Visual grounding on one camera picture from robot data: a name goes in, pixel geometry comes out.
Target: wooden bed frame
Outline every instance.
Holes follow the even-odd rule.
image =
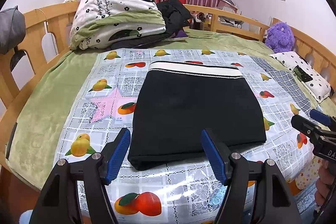
[[[5,55],[0,55],[0,98],[6,107],[4,115],[0,118],[0,165],[8,170],[9,167],[6,164],[5,149],[17,117],[46,71],[56,65],[60,57],[69,51],[65,28],[69,23],[73,22],[78,5],[79,2],[56,4],[41,8],[42,11],[36,9],[25,14],[26,37],[23,42],[18,45],[18,49],[24,50],[27,53],[35,75],[21,90],[17,87],[9,67],[11,58],[14,55],[14,50],[10,50]],[[195,5],[185,5],[185,7],[190,11],[212,14],[210,30],[214,32],[228,32],[246,39],[262,41],[264,31],[269,28],[269,26],[256,20],[223,10]],[[259,33],[222,25],[218,21],[219,16],[230,17],[257,26],[259,27]],[[42,37],[45,34],[44,24],[46,21],[48,21],[49,32],[55,36],[59,52],[59,54],[49,62],[47,62],[44,57],[41,44]],[[299,54],[302,57],[305,57],[308,53],[312,54],[315,58],[313,67],[318,72],[320,72],[322,68],[327,67],[331,73],[329,83],[335,90],[336,56],[308,35],[295,28],[292,28],[292,30],[299,48]]]

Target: fruit print tablecloth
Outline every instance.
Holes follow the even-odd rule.
[[[248,160],[274,159],[287,181],[310,164],[312,145],[290,124],[294,113],[308,118],[310,101],[290,73],[243,52],[155,49],[119,49],[98,55],[63,127],[54,163],[60,158],[83,160],[101,151],[122,127],[132,132],[137,96],[148,65],[157,60],[239,68],[261,105],[267,136],[265,144],[241,153]],[[253,184],[249,183],[246,207],[252,204]],[[125,223],[202,223],[214,218],[225,190],[205,157],[136,171],[127,155],[118,178],[107,187],[115,214]],[[78,192],[81,209],[87,213],[83,183]],[[155,210],[145,207],[147,200],[153,200]]]

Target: wooden floor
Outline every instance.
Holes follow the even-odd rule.
[[[12,216],[14,223],[18,223],[23,212],[34,209],[39,194],[39,192],[23,183],[11,172],[1,168],[0,200]],[[83,221],[85,224],[91,224],[90,219],[87,217],[83,217]]]

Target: silver screw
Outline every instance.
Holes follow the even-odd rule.
[[[99,159],[100,158],[100,153],[94,153],[94,154],[92,154],[92,158],[94,159],[94,160],[97,160],[97,159]]]
[[[231,154],[231,157],[234,158],[235,160],[239,160],[240,157],[241,157],[241,155],[239,153],[237,153],[237,152],[233,152]]]
[[[65,159],[60,159],[58,160],[57,165],[62,166],[65,164],[65,162],[66,162]]]
[[[272,159],[268,159],[267,161],[267,164],[270,165],[270,166],[273,166],[275,164],[275,161],[272,160]]]

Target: blue gripper pad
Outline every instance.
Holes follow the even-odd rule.
[[[325,115],[315,109],[312,109],[309,115],[313,120],[323,124],[324,126],[331,126],[331,119],[328,115]]]
[[[219,180],[223,185],[226,185],[225,163],[221,159],[217,148],[215,147],[212,139],[205,129],[202,130],[201,133],[201,143],[216,179]]]
[[[127,128],[125,128],[125,132],[122,135],[119,143],[117,144],[108,162],[107,175],[105,177],[107,185],[109,185],[112,180],[115,180],[117,178],[121,164],[123,163],[123,160],[125,158],[130,143],[131,143],[131,133]]]

